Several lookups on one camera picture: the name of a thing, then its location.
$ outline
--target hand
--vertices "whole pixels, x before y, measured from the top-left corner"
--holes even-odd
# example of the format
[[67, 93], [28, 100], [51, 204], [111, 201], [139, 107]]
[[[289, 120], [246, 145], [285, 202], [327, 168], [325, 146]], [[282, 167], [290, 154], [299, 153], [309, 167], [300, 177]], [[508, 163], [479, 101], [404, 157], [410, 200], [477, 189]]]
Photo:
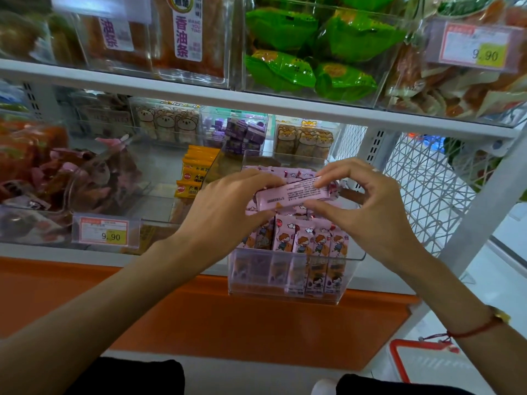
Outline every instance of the hand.
[[200, 273], [226, 257], [244, 237], [276, 214], [262, 211], [246, 215], [245, 208], [254, 193], [284, 184], [280, 177], [255, 169], [210, 183], [198, 192], [183, 224], [168, 240], [187, 251]]
[[317, 176], [320, 178], [316, 187], [349, 177], [364, 188], [365, 194], [352, 190], [340, 192], [344, 198], [361, 204], [360, 209], [343, 210], [314, 200], [304, 204], [339, 226], [388, 269], [404, 272], [405, 260], [424, 251], [406, 217], [396, 180], [374, 172], [372, 166], [357, 158], [330, 163]]

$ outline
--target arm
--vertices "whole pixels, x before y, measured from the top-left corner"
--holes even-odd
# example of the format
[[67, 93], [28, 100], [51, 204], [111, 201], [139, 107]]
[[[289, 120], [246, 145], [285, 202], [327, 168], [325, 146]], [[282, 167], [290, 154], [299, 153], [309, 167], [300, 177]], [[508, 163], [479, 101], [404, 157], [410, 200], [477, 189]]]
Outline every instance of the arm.
[[[448, 331], [469, 332], [491, 320], [490, 309], [418, 242], [395, 180], [355, 158], [329, 164], [318, 175], [317, 186], [345, 177], [358, 182], [365, 194], [347, 190], [341, 195], [363, 206], [342, 210], [320, 201], [306, 201], [305, 205], [340, 226], [373, 258], [397, 273]], [[460, 338], [458, 344], [498, 395], [525, 392], [527, 340], [512, 327], [496, 325]]]
[[2, 394], [63, 393], [150, 308], [270, 219], [272, 211], [246, 216], [245, 206], [256, 191], [280, 184], [276, 176], [245, 170], [200, 191], [172, 237], [0, 343]]

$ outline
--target white metal shelf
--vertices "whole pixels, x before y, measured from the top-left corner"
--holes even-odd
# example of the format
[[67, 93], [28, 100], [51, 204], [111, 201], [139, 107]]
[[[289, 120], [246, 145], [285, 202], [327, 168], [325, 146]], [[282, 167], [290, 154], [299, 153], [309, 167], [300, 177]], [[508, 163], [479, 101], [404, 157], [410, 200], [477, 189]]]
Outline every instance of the white metal shelf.
[[171, 83], [90, 70], [0, 59], [0, 76], [8, 79], [86, 88], [105, 92], [183, 101], [200, 105], [301, 116], [369, 128], [452, 136], [458, 139], [515, 139], [518, 130], [459, 120], [327, 104], [279, 96]]

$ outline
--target price tag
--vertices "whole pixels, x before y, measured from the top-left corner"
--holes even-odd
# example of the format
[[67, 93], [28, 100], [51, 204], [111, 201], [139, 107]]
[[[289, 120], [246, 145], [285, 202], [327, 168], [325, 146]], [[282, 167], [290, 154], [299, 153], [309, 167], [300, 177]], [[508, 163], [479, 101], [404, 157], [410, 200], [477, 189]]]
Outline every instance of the price tag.
[[504, 70], [511, 32], [506, 28], [447, 23], [439, 62]]
[[128, 221], [81, 217], [78, 242], [127, 246]]

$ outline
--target white floor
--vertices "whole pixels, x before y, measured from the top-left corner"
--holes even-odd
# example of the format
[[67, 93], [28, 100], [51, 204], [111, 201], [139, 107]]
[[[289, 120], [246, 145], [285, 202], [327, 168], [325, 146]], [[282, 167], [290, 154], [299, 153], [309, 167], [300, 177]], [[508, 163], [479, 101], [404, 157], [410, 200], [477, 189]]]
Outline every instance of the white floor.
[[[462, 279], [485, 303], [509, 313], [512, 317], [511, 325], [527, 337], [527, 313], [524, 303], [527, 298], [527, 279], [521, 272], [521, 269], [515, 269], [505, 262], [491, 247], [485, 246], [467, 269], [468, 274]], [[433, 313], [429, 313], [406, 338], [417, 340], [419, 337], [443, 332], [443, 325]], [[346, 373], [330, 369], [135, 352], [109, 351], [105, 355], [144, 361], [176, 359], [185, 371], [187, 395], [309, 395], [319, 379], [338, 380]], [[386, 380], [395, 379], [387, 353], [385, 355], [385, 358], [378, 358], [373, 366], [359, 374]]]

